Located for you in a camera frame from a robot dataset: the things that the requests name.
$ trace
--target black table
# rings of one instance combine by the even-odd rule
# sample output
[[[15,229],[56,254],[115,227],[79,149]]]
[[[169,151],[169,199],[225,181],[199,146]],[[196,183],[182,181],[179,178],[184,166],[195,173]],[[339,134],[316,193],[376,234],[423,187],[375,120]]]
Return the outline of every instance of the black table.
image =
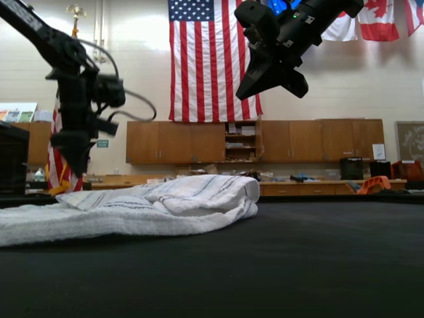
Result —
[[[295,200],[206,235],[4,248],[0,317],[424,314],[424,206]]]

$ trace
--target gold flagpole finial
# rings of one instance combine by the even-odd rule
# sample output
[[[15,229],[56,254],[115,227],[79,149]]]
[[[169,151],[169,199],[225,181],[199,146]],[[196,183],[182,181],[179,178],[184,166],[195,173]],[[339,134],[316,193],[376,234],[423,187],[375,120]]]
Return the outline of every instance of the gold flagpole finial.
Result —
[[[82,9],[79,5],[70,5],[66,12],[73,13],[74,19],[79,19],[80,17],[87,17],[87,13],[84,9]]]
[[[74,15],[74,29],[72,30],[72,37],[76,38],[78,36],[78,20],[80,17],[87,17],[87,13],[79,5],[70,5],[66,12],[72,13]]]

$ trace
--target green sign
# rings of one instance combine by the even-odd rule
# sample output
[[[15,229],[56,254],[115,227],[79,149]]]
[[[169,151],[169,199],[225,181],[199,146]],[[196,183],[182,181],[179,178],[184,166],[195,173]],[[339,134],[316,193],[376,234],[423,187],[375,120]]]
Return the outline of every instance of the green sign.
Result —
[[[108,148],[109,147],[109,141],[108,140],[98,140],[97,141],[97,147],[98,148]]]

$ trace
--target upper cabinet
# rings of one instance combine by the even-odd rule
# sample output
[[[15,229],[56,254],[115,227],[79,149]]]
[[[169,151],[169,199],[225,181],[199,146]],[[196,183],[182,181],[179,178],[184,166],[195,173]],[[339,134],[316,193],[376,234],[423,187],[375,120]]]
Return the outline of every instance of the upper cabinet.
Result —
[[[15,127],[29,131],[28,165],[45,166],[48,157],[51,123],[13,123]]]
[[[290,122],[262,122],[263,162],[287,162],[290,160]]]
[[[322,161],[323,147],[319,121],[290,121],[290,149],[291,161]]]
[[[159,122],[127,123],[127,163],[152,164],[159,159]]]
[[[159,122],[159,162],[191,162],[191,125]]]
[[[355,156],[373,160],[372,145],[384,143],[383,123],[378,119],[259,120],[231,123],[231,127],[128,122],[127,162],[338,162]]]
[[[321,121],[324,161],[338,161],[341,158],[353,157],[352,121],[329,119]]]
[[[225,161],[225,124],[193,124],[191,155],[193,162]]]
[[[353,120],[354,155],[364,160],[373,160],[373,144],[384,144],[384,128],[381,119]]]

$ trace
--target bulletin board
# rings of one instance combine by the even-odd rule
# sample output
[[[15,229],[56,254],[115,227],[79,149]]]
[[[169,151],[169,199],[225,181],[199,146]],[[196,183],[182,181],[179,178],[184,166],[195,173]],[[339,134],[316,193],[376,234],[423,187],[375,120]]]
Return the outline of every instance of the bulletin board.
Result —
[[[424,121],[396,122],[400,160],[418,160],[424,165]]]

